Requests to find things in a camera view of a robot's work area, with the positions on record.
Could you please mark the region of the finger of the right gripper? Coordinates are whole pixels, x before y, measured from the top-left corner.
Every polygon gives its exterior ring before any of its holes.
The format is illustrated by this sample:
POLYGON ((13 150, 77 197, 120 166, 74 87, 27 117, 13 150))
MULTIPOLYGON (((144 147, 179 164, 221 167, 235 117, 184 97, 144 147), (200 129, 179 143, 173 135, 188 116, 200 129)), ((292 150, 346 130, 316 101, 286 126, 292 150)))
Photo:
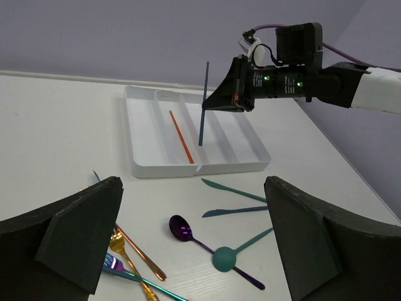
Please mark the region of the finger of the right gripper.
POLYGON ((240 112, 241 109, 235 102, 238 91, 239 73, 241 67, 240 58, 233 58, 230 69, 221 84, 203 102, 203 110, 240 112))

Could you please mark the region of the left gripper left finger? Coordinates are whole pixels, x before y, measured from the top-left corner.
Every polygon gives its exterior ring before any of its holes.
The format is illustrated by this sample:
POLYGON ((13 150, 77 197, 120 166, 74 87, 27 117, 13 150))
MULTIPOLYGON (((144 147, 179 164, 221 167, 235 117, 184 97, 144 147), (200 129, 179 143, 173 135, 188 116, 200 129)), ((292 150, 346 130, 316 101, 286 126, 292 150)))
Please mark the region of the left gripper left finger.
POLYGON ((1 221, 1 300, 88 300, 122 202, 111 176, 1 221))

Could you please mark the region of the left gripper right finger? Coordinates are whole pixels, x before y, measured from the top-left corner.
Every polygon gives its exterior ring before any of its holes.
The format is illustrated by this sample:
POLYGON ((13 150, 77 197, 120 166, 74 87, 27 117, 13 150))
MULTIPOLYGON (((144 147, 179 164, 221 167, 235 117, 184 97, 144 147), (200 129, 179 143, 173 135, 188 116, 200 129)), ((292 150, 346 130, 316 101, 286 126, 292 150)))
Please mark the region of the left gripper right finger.
POLYGON ((400 227, 264 183, 292 300, 400 300, 400 227))

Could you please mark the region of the teal plastic spoon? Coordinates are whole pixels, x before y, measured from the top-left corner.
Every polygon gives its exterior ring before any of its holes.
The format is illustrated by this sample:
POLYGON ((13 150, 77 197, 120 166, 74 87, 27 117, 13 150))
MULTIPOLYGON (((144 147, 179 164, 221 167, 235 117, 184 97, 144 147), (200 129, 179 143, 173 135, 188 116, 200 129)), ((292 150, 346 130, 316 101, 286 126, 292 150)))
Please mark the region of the teal plastic spoon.
POLYGON ((241 246, 237 247, 236 249, 232 249, 228 246, 222 246, 218 248, 213 256, 212 256, 212 265, 214 268, 220 272, 228 272, 232 270, 237 262, 237 255, 245 250, 246 248, 250 247, 260 239, 264 238, 268 234, 273 231, 273 228, 269 228, 260 234, 256 235, 255 237, 251 238, 247 242, 243 243, 241 246))

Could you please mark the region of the orange chopstick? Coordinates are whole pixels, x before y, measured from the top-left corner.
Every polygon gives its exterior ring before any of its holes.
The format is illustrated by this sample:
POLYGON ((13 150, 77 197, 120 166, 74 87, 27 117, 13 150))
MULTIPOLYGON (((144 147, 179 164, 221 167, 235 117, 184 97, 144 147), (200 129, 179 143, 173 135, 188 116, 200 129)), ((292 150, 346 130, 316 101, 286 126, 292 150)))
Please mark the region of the orange chopstick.
POLYGON ((182 132, 181 132, 181 130, 179 128, 179 125, 178 125, 178 123, 177 123, 177 121, 175 119, 175 116, 174 116, 174 114, 173 114, 173 112, 171 110, 169 111, 169 114, 170 114, 170 116, 172 118, 172 121, 174 123, 175 129, 177 131, 177 134, 179 136, 179 139, 181 141, 181 144, 182 144, 182 147, 183 147, 183 149, 185 151, 185 154, 186 154, 186 156, 187 156, 187 158, 189 160, 189 163, 190 164, 194 164, 194 159, 193 159, 193 157, 192 157, 192 155, 190 153, 190 150, 189 150, 189 148, 188 148, 188 146, 187 146, 187 144, 185 142, 184 136, 182 135, 182 132))

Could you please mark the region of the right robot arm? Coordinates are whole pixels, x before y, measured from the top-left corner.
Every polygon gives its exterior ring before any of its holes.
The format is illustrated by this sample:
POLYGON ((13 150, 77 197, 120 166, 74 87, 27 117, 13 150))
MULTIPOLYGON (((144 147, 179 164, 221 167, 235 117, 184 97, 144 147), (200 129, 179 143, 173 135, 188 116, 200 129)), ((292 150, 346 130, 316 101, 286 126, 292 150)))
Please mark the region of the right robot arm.
POLYGON ((261 66, 256 52, 263 46, 255 33, 242 34, 247 55, 233 58, 221 84, 208 96, 203 110, 250 112, 257 99, 313 98, 343 108, 400 114, 400 70, 371 65, 323 42, 320 23, 274 24, 276 51, 272 65, 261 66))

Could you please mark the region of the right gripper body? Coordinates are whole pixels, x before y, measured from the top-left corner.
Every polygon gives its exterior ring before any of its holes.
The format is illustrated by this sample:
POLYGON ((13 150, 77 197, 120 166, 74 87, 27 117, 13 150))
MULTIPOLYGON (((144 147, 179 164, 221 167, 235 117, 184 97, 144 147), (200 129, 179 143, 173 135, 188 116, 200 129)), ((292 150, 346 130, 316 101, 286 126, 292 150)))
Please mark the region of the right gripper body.
POLYGON ((241 58, 235 104, 241 112, 250 112, 257 98, 302 97, 305 78, 315 75, 323 61, 323 28, 320 23, 278 26, 276 54, 269 49, 272 65, 257 69, 241 58))

